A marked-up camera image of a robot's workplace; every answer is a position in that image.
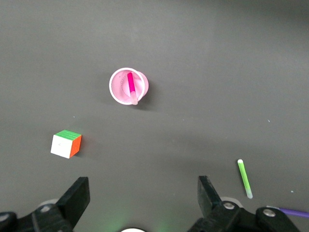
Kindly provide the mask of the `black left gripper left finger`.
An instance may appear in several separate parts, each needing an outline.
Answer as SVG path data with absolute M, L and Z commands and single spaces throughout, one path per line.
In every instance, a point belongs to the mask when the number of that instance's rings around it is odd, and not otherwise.
M 56 203 L 44 204 L 31 214 L 34 231 L 73 231 L 89 202 L 89 179 L 79 177 Z

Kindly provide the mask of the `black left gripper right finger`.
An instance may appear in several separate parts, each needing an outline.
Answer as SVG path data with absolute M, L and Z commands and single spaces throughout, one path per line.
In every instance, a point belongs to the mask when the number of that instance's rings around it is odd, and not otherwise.
M 240 207 L 234 202 L 222 201 L 207 176 L 199 176 L 197 199 L 203 217 L 189 232 L 232 232 L 240 221 Z

